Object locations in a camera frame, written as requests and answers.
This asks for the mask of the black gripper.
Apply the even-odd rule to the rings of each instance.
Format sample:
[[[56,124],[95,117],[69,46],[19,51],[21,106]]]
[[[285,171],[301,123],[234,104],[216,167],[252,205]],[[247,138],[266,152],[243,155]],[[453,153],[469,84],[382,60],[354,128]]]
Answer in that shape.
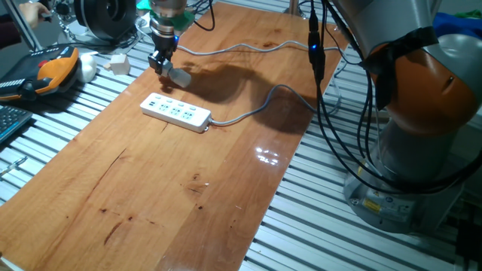
[[[163,59],[172,61],[172,57],[178,46],[177,35],[152,34],[155,52],[148,55],[148,63],[156,74],[161,75],[163,71]]]

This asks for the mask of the person's hand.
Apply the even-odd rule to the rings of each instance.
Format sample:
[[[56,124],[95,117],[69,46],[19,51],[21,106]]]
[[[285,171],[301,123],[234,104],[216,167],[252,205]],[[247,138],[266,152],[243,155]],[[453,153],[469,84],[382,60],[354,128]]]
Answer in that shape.
[[[50,11],[40,2],[26,2],[19,4],[19,9],[32,29],[44,21],[43,15],[50,15]]]

